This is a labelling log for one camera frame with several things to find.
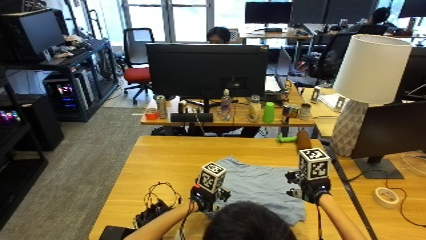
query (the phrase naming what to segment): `computer tower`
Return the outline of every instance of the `computer tower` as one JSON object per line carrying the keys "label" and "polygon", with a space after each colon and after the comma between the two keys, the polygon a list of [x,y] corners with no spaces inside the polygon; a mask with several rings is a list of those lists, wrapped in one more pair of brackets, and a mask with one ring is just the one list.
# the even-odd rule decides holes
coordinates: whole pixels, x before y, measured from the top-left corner
{"label": "computer tower", "polygon": [[[34,94],[16,94],[15,96],[42,149],[52,151],[63,141],[64,133],[48,97]],[[0,96],[0,109],[14,109],[12,103],[6,96]],[[18,142],[15,150],[36,150],[30,135]]]}
{"label": "computer tower", "polygon": [[43,81],[47,95],[58,113],[78,112],[79,105],[84,110],[88,110],[95,101],[88,72],[79,69],[74,74],[76,78],[75,86],[71,85],[70,79],[59,73],[52,73]]}

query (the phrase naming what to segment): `dark hair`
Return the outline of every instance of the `dark hair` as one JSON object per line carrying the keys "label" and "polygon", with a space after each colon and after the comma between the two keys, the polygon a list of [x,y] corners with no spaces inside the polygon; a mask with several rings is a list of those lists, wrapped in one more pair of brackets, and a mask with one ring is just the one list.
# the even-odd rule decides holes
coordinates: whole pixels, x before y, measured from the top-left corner
{"label": "dark hair", "polygon": [[264,206],[237,202],[225,206],[209,223],[203,240],[296,240],[287,222]]}
{"label": "dark hair", "polygon": [[389,18],[389,15],[391,15],[391,8],[384,7],[384,8],[376,9],[372,17],[373,24],[385,22]]}
{"label": "dark hair", "polygon": [[228,28],[225,28],[225,27],[215,27],[215,28],[212,28],[208,31],[208,40],[213,35],[217,35],[224,40],[225,43],[229,43],[231,32],[229,32]]}

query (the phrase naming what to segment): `paper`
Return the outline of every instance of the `paper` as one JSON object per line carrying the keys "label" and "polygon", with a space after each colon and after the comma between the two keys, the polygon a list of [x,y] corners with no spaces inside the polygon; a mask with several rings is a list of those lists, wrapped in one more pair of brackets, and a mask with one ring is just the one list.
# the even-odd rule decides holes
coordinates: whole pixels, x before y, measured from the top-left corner
{"label": "paper", "polygon": [[281,87],[277,83],[276,77],[275,76],[267,76],[265,79],[265,91],[272,91],[272,92],[280,92]]}
{"label": "paper", "polygon": [[[336,104],[337,104],[337,101],[339,101],[339,98],[340,98],[341,96],[343,96],[343,95],[340,95],[339,93],[335,93],[335,94],[320,94],[319,100],[320,100],[325,105],[328,105],[329,108],[332,108],[332,109],[335,110]],[[348,102],[349,102],[349,99],[345,98],[345,103],[344,103],[343,109],[345,108]]]}

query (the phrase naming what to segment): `apriltag cube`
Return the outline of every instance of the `apriltag cube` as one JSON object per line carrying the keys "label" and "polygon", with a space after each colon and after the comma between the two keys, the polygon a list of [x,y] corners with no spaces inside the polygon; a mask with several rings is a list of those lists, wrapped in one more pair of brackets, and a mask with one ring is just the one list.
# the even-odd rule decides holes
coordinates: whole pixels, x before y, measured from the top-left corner
{"label": "apriltag cube", "polygon": [[301,178],[313,180],[329,176],[331,157],[320,148],[299,151]]}
{"label": "apriltag cube", "polygon": [[201,167],[197,184],[211,193],[216,193],[223,186],[227,169],[215,162],[208,163]]}

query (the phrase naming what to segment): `plastic bottle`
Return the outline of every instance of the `plastic bottle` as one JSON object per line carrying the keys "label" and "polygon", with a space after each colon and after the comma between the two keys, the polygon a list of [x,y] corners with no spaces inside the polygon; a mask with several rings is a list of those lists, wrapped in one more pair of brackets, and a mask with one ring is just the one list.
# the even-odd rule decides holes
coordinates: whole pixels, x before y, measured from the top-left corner
{"label": "plastic bottle", "polygon": [[221,119],[229,121],[231,119],[231,103],[232,99],[229,96],[229,90],[224,90],[224,96],[221,98]]}
{"label": "plastic bottle", "polygon": [[261,112],[263,112],[263,106],[260,103],[260,96],[252,95],[252,101],[249,105],[249,121],[251,122],[259,122],[261,118]]}

